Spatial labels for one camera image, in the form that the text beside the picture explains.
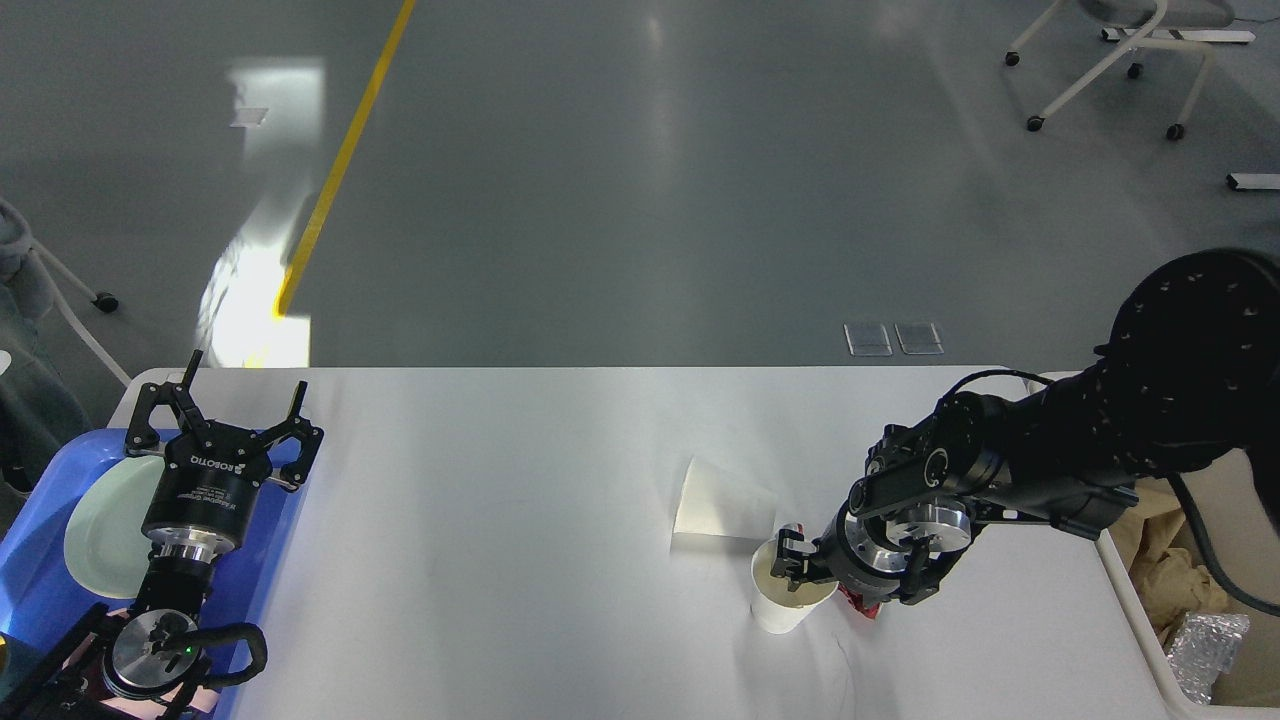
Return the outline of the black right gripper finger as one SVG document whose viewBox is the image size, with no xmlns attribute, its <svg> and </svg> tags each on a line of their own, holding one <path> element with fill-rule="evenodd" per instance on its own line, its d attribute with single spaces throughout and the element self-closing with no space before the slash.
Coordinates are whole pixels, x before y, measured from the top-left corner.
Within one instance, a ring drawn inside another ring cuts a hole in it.
<svg viewBox="0 0 1280 720">
<path fill-rule="evenodd" d="M 806 541 L 803 530 L 777 530 L 769 574 L 783 582 L 786 591 L 835 583 L 833 573 L 819 560 L 817 546 Z"/>
</svg>

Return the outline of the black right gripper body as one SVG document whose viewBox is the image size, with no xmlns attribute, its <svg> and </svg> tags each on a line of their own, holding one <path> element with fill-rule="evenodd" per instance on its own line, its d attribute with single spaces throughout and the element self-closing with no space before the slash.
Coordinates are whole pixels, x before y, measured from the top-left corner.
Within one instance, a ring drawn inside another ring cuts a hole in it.
<svg viewBox="0 0 1280 720">
<path fill-rule="evenodd" d="M 916 503 L 883 518 L 858 519 L 846 507 L 815 541 L 815 582 L 836 583 L 864 603 L 920 603 L 977 537 L 963 503 Z"/>
</svg>

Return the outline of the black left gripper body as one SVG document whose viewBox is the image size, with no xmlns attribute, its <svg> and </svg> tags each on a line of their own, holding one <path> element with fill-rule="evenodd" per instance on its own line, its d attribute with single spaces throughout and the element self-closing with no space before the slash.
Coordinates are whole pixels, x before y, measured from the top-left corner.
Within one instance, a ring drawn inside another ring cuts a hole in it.
<svg viewBox="0 0 1280 720">
<path fill-rule="evenodd" d="M 212 552 L 241 548 L 273 471 L 268 446 L 256 429 L 211 425 L 166 442 L 163 474 L 141 524 L 155 544 L 212 541 Z"/>
</svg>

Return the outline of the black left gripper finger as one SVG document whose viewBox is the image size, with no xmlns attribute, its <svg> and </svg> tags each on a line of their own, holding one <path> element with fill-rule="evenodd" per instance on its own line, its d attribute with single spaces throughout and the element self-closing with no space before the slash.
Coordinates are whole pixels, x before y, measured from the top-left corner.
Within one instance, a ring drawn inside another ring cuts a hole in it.
<svg viewBox="0 0 1280 720">
<path fill-rule="evenodd" d="M 251 484 L 269 483 L 287 493 L 306 484 L 325 437 L 324 429 L 303 415 L 307 391 L 307 383 L 298 383 L 285 418 L 266 429 L 250 432 L 244 445 L 244 479 Z M 292 455 L 276 465 L 271 452 L 282 446 L 289 446 Z"/>
<path fill-rule="evenodd" d="M 159 407 L 169 409 L 180 433 L 195 437 L 198 447 L 211 442 L 211 421 L 200 411 L 189 391 L 202 360 L 204 351 L 193 351 L 178 382 L 147 383 L 140 388 L 125 429 L 125 456 L 164 455 L 164 442 L 152 425 L 152 415 Z"/>
</svg>

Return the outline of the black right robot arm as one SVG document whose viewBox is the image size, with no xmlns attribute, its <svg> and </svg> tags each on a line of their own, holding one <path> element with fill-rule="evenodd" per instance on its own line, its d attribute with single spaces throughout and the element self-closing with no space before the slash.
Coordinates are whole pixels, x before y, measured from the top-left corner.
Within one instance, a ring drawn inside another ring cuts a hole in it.
<svg viewBox="0 0 1280 720">
<path fill-rule="evenodd" d="M 1097 361 L 1011 401 L 960 380 L 911 427 L 887 425 L 831 524 L 777 532 L 769 574 L 785 591 L 835 584 L 863 611 L 940 591 L 993 524 L 1098 539 L 1138 502 L 1137 480 L 1170 483 L 1211 577 L 1231 582 L 1184 477 L 1242 450 L 1277 465 L 1277 259 L 1211 249 L 1164 264 L 1120 306 Z"/>
</svg>

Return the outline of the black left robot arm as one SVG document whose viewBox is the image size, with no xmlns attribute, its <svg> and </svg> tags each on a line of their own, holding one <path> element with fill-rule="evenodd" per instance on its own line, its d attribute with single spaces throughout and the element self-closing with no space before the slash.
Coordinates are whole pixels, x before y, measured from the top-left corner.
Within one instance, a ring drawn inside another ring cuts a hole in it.
<svg viewBox="0 0 1280 720">
<path fill-rule="evenodd" d="M 197 719 L 201 691 L 242 685 L 268 666 L 259 625 L 214 625 L 206 607 L 219 566 L 250 538 L 264 487 L 301 489 L 325 433 L 303 414 L 306 380 L 273 427 L 206 418 L 191 393 L 202 356 L 177 380 L 143 383 L 123 436 L 124 457 L 159 462 L 140 519 L 137 591 L 118 611 L 90 605 L 5 693 L 5 719 L 124 719 L 129 702 L 154 719 Z"/>
</svg>

